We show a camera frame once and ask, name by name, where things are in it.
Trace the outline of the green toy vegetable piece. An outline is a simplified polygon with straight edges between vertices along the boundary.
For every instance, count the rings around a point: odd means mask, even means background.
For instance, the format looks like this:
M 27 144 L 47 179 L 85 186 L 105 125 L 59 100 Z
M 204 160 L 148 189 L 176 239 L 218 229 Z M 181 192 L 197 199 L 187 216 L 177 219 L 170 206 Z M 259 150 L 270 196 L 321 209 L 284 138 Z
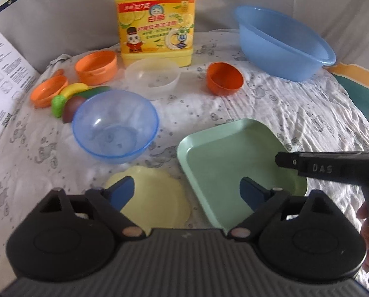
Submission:
M 51 99 L 51 113 L 54 117 L 60 118 L 67 99 L 63 95 L 56 95 Z

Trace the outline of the green square plate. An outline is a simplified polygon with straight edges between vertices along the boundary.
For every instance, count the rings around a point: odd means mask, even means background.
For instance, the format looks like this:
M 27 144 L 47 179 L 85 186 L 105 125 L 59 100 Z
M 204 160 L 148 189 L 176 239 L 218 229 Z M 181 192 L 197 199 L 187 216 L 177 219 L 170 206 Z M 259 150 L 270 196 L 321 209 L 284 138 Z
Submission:
M 209 222 L 228 231 L 252 213 L 239 193 L 244 177 L 292 195 L 307 192 L 306 178 L 276 165 L 281 151 L 286 147 L 265 124 L 240 119 L 186 136 L 177 158 Z

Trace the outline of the small yellow scalloped plate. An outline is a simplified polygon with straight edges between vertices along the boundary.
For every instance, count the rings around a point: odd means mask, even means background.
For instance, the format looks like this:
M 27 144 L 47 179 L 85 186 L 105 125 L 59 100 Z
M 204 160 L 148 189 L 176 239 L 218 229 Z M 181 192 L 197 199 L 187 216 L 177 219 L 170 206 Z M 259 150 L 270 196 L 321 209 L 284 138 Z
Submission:
M 132 199 L 121 213 L 150 234 L 152 229 L 183 229 L 191 214 L 190 204 L 181 183 L 158 168 L 132 166 L 112 175 L 105 183 L 112 186 L 125 176 L 134 179 Z

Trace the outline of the dark orange small bowl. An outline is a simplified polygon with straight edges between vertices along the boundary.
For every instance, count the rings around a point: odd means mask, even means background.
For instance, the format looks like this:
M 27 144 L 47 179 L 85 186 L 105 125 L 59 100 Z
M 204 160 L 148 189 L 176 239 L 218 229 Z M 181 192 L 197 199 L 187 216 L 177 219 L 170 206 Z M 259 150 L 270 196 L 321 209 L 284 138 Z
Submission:
M 244 85 L 242 73 L 226 62 L 214 62 L 207 68 L 207 87 L 211 93 L 226 97 L 239 91 Z

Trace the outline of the white instruction sheet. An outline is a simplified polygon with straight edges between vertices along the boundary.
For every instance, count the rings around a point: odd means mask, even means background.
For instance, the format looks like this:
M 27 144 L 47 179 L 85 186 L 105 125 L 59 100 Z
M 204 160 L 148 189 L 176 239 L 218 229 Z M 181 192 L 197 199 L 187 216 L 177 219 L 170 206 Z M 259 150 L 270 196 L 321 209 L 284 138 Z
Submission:
M 39 73 L 0 33 L 0 135 Z

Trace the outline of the toy cucumber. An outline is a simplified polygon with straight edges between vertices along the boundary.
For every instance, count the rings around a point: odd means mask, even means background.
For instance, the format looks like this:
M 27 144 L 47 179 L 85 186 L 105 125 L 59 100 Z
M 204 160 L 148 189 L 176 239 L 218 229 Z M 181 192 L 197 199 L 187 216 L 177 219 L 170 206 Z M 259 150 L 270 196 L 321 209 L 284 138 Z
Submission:
M 94 88 L 90 88 L 87 89 L 85 91 L 82 92 L 78 92 L 75 94 L 75 96 L 79 96 L 79 97 L 83 97 L 85 99 L 89 99 L 95 95 L 99 95 L 100 93 L 104 93 L 107 91 L 110 91 L 111 87 L 109 86 L 100 86 L 100 87 L 94 87 Z

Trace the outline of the yellow detergent jug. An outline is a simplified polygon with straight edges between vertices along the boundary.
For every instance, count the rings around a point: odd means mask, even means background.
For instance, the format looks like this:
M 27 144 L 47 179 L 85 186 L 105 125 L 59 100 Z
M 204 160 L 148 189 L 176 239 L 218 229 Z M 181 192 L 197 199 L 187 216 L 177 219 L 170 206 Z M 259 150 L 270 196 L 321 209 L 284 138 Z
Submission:
M 124 65 L 167 58 L 189 66 L 193 56 L 196 0 L 116 0 Z

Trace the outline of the white patterned table cloth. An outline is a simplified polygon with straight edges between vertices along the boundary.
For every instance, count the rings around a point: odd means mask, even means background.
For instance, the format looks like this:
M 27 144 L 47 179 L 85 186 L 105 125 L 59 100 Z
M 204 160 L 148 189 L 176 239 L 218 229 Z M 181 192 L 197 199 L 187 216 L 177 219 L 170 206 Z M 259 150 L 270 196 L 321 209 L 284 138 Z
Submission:
M 176 158 L 178 144 L 191 133 L 249 118 L 265 124 L 289 151 L 369 151 L 369 122 L 328 71 L 302 83 L 269 76 L 245 60 L 235 31 L 197 34 L 195 48 L 174 92 L 154 102 L 160 128 L 135 160 L 182 183 L 193 208 L 187 227 L 207 224 Z M 209 91 L 207 68 L 214 62 L 242 73 L 244 85 L 237 93 L 221 97 Z M 6 258 L 8 237 L 48 191 L 102 188 L 126 169 L 92 158 L 76 143 L 70 125 L 23 96 L 0 137 L 0 290 L 15 278 Z

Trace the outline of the translucent blue bowl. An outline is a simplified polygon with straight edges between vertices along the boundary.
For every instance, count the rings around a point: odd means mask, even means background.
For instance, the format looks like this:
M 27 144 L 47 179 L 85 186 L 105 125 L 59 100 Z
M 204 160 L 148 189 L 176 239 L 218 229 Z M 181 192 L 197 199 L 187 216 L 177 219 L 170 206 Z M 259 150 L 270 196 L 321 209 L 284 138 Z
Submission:
M 159 123 L 150 100 L 111 89 L 83 103 L 71 127 L 77 144 L 90 156 L 109 164 L 124 164 L 146 151 Z

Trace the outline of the orange toy pan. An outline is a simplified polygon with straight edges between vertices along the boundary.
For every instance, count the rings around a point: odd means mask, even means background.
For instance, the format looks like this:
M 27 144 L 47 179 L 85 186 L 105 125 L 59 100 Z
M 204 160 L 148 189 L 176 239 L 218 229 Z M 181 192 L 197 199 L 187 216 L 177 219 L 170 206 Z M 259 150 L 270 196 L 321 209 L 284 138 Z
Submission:
M 35 108 L 51 106 L 52 98 L 68 86 L 69 80 L 64 69 L 57 70 L 52 77 L 39 84 L 30 94 L 30 101 Z

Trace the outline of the clear plastic bowl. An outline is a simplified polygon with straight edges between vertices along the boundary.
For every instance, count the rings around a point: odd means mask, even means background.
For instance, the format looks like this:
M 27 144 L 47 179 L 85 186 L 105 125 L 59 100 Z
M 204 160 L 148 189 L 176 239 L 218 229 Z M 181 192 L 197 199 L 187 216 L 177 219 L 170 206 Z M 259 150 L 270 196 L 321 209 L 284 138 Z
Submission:
M 180 67 L 162 58 L 138 60 L 125 70 L 129 90 L 149 100 L 158 100 L 173 93 L 180 79 Z

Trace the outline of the large blue plastic basin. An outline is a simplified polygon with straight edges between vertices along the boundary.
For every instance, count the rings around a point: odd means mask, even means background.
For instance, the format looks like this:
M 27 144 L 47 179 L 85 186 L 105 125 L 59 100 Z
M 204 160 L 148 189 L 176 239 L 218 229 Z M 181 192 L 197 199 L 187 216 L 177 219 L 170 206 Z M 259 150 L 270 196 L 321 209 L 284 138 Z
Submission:
M 237 7 L 234 15 L 244 56 L 271 76 L 302 82 L 336 63 L 332 47 L 288 15 L 249 5 Z

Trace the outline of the orange toy pot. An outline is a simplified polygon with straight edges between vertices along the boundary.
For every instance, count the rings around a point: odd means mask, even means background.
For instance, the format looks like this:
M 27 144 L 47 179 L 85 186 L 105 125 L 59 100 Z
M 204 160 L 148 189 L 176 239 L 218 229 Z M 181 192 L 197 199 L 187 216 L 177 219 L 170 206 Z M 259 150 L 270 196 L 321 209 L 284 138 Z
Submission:
M 75 71 L 88 86 L 104 84 L 118 73 L 117 55 L 110 50 L 92 52 L 76 62 Z

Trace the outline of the teal and grey blanket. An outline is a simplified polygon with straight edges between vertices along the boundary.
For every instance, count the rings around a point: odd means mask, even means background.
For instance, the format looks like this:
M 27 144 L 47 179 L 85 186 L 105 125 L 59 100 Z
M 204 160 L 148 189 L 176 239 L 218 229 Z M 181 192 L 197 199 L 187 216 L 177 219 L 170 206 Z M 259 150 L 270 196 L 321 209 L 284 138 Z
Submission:
M 236 28 L 233 10 L 239 5 L 279 11 L 319 33 L 336 53 L 334 75 L 369 114 L 369 0 L 197 0 L 195 28 Z M 0 32 L 44 71 L 62 54 L 117 43 L 115 0 L 0 0 Z

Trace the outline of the toy banana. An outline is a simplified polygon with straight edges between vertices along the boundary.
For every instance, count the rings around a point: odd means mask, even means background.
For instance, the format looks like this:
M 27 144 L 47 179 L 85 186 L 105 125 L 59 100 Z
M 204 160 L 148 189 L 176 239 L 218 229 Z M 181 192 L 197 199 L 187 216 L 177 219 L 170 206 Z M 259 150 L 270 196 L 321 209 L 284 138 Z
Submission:
M 69 84 L 65 88 L 63 88 L 62 91 L 60 92 L 60 95 L 66 99 L 70 99 L 76 93 L 87 91 L 88 89 L 89 86 L 87 84 L 77 82 L 74 84 Z

